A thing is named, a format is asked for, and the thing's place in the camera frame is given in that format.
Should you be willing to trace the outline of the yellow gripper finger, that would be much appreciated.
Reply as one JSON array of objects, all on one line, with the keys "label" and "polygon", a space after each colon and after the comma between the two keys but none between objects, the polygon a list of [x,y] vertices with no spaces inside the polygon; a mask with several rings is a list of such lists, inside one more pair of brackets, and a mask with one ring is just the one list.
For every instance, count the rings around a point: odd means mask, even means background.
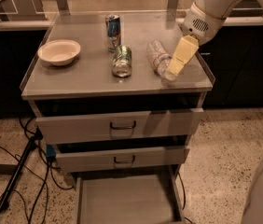
[{"label": "yellow gripper finger", "polygon": [[199,48],[199,40],[192,35],[180,38],[166,69],[167,77],[177,77]]}]

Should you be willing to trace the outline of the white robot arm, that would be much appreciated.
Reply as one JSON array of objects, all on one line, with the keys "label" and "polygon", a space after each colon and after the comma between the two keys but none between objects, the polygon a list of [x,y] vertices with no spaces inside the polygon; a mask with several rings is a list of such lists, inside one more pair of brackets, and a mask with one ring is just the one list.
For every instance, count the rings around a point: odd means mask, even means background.
[{"label": "white robot arm", "polygon": [[[183,22],[179,40],[165,76],[176,79],[198,47],[212,40],[231,10],[242,0],[194,0]],[[263,0],[257,0],[263,8]],[[263,224],[263,158],[256,168],[242,213],[241,224]]]}]

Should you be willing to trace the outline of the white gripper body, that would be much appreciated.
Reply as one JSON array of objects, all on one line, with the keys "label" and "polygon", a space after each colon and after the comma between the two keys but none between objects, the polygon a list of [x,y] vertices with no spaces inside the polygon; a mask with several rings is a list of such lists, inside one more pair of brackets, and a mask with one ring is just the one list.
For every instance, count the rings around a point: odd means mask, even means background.
[{"label": "white gripper body", "polygon": [[225,20],[226,10],[221,6],[203,7],[194,2],[184,19],[183,34],[194,36],[203,45],[215,37]]}]

